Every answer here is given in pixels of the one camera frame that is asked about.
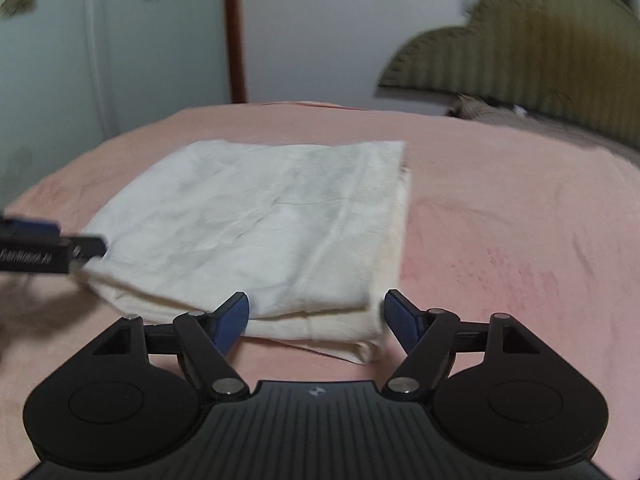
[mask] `bed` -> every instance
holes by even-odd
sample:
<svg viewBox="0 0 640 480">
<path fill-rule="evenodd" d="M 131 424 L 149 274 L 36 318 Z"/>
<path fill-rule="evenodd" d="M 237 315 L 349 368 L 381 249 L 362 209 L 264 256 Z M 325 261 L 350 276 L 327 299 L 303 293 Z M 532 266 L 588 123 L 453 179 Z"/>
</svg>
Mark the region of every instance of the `bed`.
<svg viewBox="0 0 640 480">
<path fill-rule="evenodd" d="M 28 190 L 8 212 L 76 232 L 134 177 L 201 139 L 267 144 L 407 142 L 412 198 L 401 290 L 420 308 L 464 320 L 510 312 L 602 391 L 610 420 L 595 461 L 618 480 L 640 476 L 640 170 L 593 146 L 455 118 L 327 104 L 184 110 L 99 146 Z M 0 468 L 36 463 L 23 403 L 44 377 L 118 314 L 64 276 L 0 277 Z M 242 339 L 230 360 L 259 379 L 382 383 L 403 359 L 388 340 L 362 366 Z M 455 370 L 481 356 L 459 356 Z M 179 373 L 175 359 L 154 364 Z"/>
</svg>

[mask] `brown door trim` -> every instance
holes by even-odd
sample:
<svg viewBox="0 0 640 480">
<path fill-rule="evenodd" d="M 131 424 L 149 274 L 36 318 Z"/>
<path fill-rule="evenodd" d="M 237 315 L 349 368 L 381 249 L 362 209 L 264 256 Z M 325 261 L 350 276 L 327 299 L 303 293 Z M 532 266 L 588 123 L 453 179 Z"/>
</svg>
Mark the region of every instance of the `brown door trim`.
<svg viewBox="0 0 640 480">
<path fill-rule="evenodd" d="M 246 102 L 241 0 L 225 0 L 226 52 L 232 103 Z"/>
</svg>

